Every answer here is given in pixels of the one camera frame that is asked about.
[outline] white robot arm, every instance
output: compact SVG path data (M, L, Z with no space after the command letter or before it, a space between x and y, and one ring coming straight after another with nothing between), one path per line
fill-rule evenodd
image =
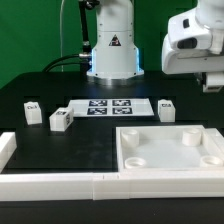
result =
M195 9L169 20L162 70L166 74L196 73L204 92L224 86L224 1L198 0Z
M97 39L87 79L105 85L124 85L144 74L133 43L133 5L130 0L100 0Z

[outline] blue light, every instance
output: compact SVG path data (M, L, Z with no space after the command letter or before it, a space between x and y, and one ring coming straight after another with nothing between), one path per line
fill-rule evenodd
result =
M140 72L140 70L141 70L140 69L140 54L139 54L139 49L138 48L137 48L137 51L136 51L136 57L137 57L136 58L136 60L137 60L136 61L136 63L137 63L137 71Z
M93 49L92 50L92 72L95 72L95 64L96 64L96 51Z

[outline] green screen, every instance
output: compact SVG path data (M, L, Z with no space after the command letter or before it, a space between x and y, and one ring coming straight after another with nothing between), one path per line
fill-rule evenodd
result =
M171 16L195 7L196 0L135 0L135 44L145 70L161 70L161 48ZM0 88L21 73L41 71L60 57L61 0L0 2ZM92 46L96 43L95 11L87 11ZM63 54L81 51L78 0L66 0ZM77 70L69 66L65 70Z

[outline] warning label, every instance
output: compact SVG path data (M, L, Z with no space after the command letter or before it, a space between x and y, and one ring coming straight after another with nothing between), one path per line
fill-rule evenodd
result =
M121 46L121 43L120 43L120 41L119 41L117 35L114 35L114 37L113 37L113 39L111 40L109 46L114 46L114 47L116 47L116 46Z

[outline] black table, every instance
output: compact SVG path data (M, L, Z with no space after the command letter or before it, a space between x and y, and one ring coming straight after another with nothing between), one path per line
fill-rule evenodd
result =
M65 133L51 132L49 116L71 99L149 98L154 117L76 118ZM160 123L157 102L172 100L175 123ZM15 131L17 150L4 174L116 172L115 127L192 125L224 134L224 92L205 94L193 75L146 72L130 86L85 82L79 73L26 73L0 90L0 132ZM26 124L23 104L39 102L43 124ZM222 223L224 199L1 202L2 223Z

